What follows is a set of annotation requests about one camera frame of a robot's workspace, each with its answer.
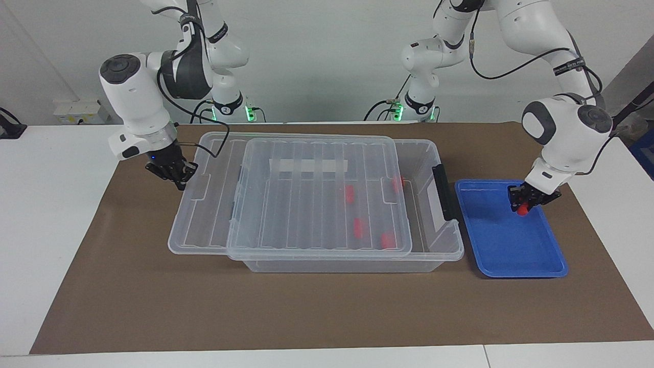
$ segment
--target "plastic tray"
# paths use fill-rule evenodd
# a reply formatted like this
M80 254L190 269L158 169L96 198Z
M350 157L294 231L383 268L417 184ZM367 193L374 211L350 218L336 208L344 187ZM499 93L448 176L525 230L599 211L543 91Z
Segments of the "plastic tray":
M460 180L456 195L477 266L492 278L558 278L568 265L542 208L511 211L507 186L522 181Z

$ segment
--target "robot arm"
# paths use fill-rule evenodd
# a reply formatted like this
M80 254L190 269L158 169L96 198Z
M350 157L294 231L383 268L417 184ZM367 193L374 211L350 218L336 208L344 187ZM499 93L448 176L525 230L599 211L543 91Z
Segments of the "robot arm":
M220 121L254 120L248 109L237 109L247 108L247 98L226 69L245 65L249 54L228 33L212 0L141 1L153 14L178 20L182 39L176 50L121 54L103 63L99 71L102 87L124 121L122 129L109 138L109 145L120 160L147 153L146 169L184 190L198 165L182 155L160 88L173 98L193 100L211 93ZM204 22L202 13L207 19Z
M523 112L523 128L543 145L525 182L509 188L511 209L524 215L558 198L562 184L590 170L613 124L574 39L549 1L489 0L489 5L497 11L504 42L513 50L538 56L567 48L543 56L564 93L534 101Z
M465 1L442 0L434 14L434 38L407 45L402 64L411 74L409 89L402 96L403 120L426 121L432 116L439 86L436 69L456 65L466 59L463 45L466 27L477 7Z
M497 12L504 42L513 50L542 56L553 68L562 94L527 105L523 128L543 145L525 182L509 188L511 209L521 215L538 204L558 198L558 187L590 169L609 138L611 117L584 68L585 61L572 36L547 0L444 0L434 16L433 39L404 48L402 61L411 72L403 97L404 119L426 120L436 98L435 69L465 60L464 32L474 12ZM470 58L474 43L470 44Z

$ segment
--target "clear plastic storage box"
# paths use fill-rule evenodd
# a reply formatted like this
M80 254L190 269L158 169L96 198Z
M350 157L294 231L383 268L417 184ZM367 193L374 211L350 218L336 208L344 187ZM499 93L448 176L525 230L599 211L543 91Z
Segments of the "clear plastic storage box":
M463 256L431 141L238 133L217 160L199 150L196 162L174 253L229 255L255 272L430 272Z

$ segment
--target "cable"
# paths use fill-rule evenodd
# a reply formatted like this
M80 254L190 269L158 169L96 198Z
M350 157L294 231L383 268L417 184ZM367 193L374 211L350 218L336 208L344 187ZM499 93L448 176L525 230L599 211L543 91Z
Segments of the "cable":
M266 112L261 107L253 107L252 111L261 111L261 114L264 116L264 122L268 122L266 119Z
M553 97L556 97L556 96L566 96L566 97L570 98L572 101L575 101L576 104L583 105L583 98L581 96L579 96L579 95L575 96L573 94L562 92L562 93L555 94Z
M193 124L193 122L196 119L196 116L198 115L198 110L200 110L200 106L204 105L205 103L211 103L210 101L207 100L202 100L200 101L197 105L196 108L193 110L193 114L191 115L191 120L188 122L189 124Z
M631 111L629 114L625 115L624 117L626 118L627 116L629 116L629 115L635 113L636 111L638 111L638 110L640 110L640 109L643 109L643 108L647 107L647 106L648 106L649 104L651 104L653 101L654 101L654 98L652 98L651 100L649 100L649 101L643 103L642 105L638 106L637 108L634 109L634 111Z
M202 114L205 113L205 112L207 112L207 111L213 113L213 109L204 109L204 110L202 110L202 111L200 112L200 114L198 115L198 117L199 117L199 119L200 119L200 124L202 123L202 120L203 120L203 119L206 119L206 120L209 120L209 121L217 121L217 120L208 119L208 118L202 116ZM218 148L218 152L213 153L213 152L211 152L210 149L208 149L208 148L206 148L205 146L200 145L200 144L198 144L198 143L180 142L179 145L181 145L181 146L187 146L187 147L197 147L197 148L199 148L199 149L202 149L203 151L206 151L206 152L209 154L209 156L211 156L211 157L213 157L213 158L218 158L218 156L219 156L220 153L222 152L222 148L225 146L225 143L227 142L227 138L230 136L230 131L231 131L231 130L230 130L230 126L229 126L228 124L226 124L226 123L224 123L224 122L219 122L219 124L225 126L225 128L227 128L227 132L225 133L224 138L222 138L222 143L220 144L220 147Z
M515 67L515 68L513 68L513 69L507 71L506 73L503 73L503 74L500 74L500 75L496 75L496 76L494 76L494 77L488 77L488 76L486 76L486 75L484 75L484 74L481 74L481 73L477 70L477 68L476 68L476 66L475 66L475 63L474 63L474 61L472 60L472 59L473 59L473 55L474 55L474 53L475 53L475 26L477 25L477 19L479 18L479 11L480 11L480 10L481 10L481 7L480 7L479 9L477 9L477 14L475 14L475 20L472 22L472 29L470 30L470 43L469 43L469 46L468 46L468 52L470 53L470 66L472 66L472 70L474 70L475 73L476 73L477 75L479 75L480 77L482 77L482 78L484 78L484 79L487 79L487 80L493 80L493 79L503 78L503 77L506 77L506 76L509 75L509 74L512 74L512 73L514 73L514 72L516 72L516 71L518 71L518 70L520 70L520 69L526 67L527 65L529 65L529 64L531 64L531 63L533 63L533 62L535 62L536 60L542 58L543 56L549 55L549 54L551 54L551 53L553 53L553 52L557 52L557 51L571 51L571 50L570 50L569 48L567 48L567 47L558 47L558 48L553 48L553 49L551 49L550 51L543 52L542 54L533 57L533 59L531 59L531 60L529 60L529 61L523 63L522 65L520 65L520 66L518 66L518 67Z
M587 101L587 100L590 100L591 98L596 98L599 95L601 95L602 91L604 90L604 85L602 84L602 79L600 79L600 76L597 75L597 73L595 73L591 68L587 67L586 65L584 65L582 68L585 71L587 71L589 74L591 74L597 80L597 84L598 84L597 88L595 88L597 90L597 92L595 92L594 94L592 94L592 96L590 96L588 98L584 98L584 101Z
M188 51L189 51L189 50L190 50L190 49L195 45L196 40L197 40L196 38L193 38L193 39L191 40L191 42L188 44L188 46L187 46L184 50L180 51L178 54L175 54L175 55L170 59L169 62L173 62L173 61L175 61L176 59L181 58L184 54L186 54L186 53L187 53L187 52L188 52ZM164 88L163 88L163 86L162 86L162 79L161 79L161 76L162 76L162 69L159 68L159 70L157 71L157 77L156 77L156 80L157 80L157 87L159 88L159 92L161 92L161 94L163 95L163 97L164 97L164 98L165 98L165 99L166 99L166 100L167 100L171 105L175 106L177 109L179 109L179 110L181 110L181 111L184 111L185 113L191 115L191 117L198 117L198 118L199 118L200 116L198 116L197 112L194 113L194 112L191 112L191 111L189 111L189 110L183 108L183 107L180 106L177 102L173 101L173 99L170 98L170 97L168 96L167 93L165 93ZM216 122L216 123L218 123L218 124L223 124L223 125L227 126L226 123L224 123L224 122L222 122L222 121L219 121L219 120L214 120L214 119L209 119L209 118L204 118L204 119L209 120L209 121L212 121L212 122Z
M178 7L164 7L164 8L161 8L159 10L153 10L151 13L154 14L154 15L157 15L157 14L161 14L161 13L167 11L167 10L177 10L177 11L181 12L182 14L186 14L186 12L183 9L178 8Z
M591 166L590 171L584 172L584 173L578 173L577 175L579 175L579 176L590 175L593 172L593 170L595 170L595 165L597 165L597 161L600 159L600 155L602 154L602 151L604 150L604 148L606 148L606 145L609 144L611 139L613 139L615 137L617 137L617 134L611 134L609 139L607 139L606 142L604 142L604 144L602 145L602 148L600 148L600 151L597 152L597 156L595 156L595 161L593 161L593 165Z
M434 109L438 109L438 115L436 115L436 122L438 122L438 118L441 117L441 107L440 106L434 106Z
M436 10L434 10L434 16L432 17L432 19L436 18L436 12L438 11L438 8L441 7L442 3L443 3L443 0L439 1L438 5L436 5Z
M654 101L654 98L652 98L651 100L649 100L649 101L643 103L641 106L638 106L634 111L638 111L638 110L642 109L643 107L645 107L645 106L651 104L652 101Z
M380 112L379 116L377 117L377 121L380 121L381 115L384 115L384 113L387 113L386 114L387 117L384 118L384 120L387 120L388 119L388 114L392 113L393 111L394 111L393 109L385 109L384 111Z
M200 115L199 115L199 117L200 117L200 124L202 124L202 120L203 120L203 119L206 119L206 118L204 117L204 115L203 115L203 114L206 113L206 112L210 112L210 113L213 114L213 109L204 109L204 110L200 111Z
M18 118L15 117L14 114L12 114L12 113L10 113L9 111L7 111L7 109L0 107L0 111L4 112L6 116L8 116L8 117L14 119L14 120L19 124L19 125L22 125L22 124L20 123L20 120L18 120Z
M407 85L407 83L409 82L409 79L410 79L410 78L411 78L411 74L409 73L409 75L407 75L407 79L404 80L404 83L402 83L402 86L400 87L400 90L399 90L398 93L395 95L395 100L398 100L398 99L400 98L400 94L401 94L402 91L404 90L404 87L406 87L406 85ZM384 117L384 120L387 120L387 119L388 119L388 113L387 113L386 116Z
M372 107L370 107L370 110L368 110L368 112L366 113L366 116L364 117L364 121L368 120L368 117L370 116L372 111L377 108L377 106L383 105L384 103L388 103L388 102L386 102L386 100L381 100L381 101L377 102L376 104L372 105Z

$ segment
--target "red block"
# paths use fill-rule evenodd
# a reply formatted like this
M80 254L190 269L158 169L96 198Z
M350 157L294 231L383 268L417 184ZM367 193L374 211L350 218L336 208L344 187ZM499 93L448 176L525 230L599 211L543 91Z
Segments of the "red block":
M395 244L395 234L392 232L385 232L381 235L381 248L394 249L397 248Z
M345 186L345 202L348 204L354 203L354 185Z
M402 179L399 177L393 177L393 190L395 193L400 193L400 188L402 188Z
M364 237L364 222L359 218L354 219L354 237L357 239Z

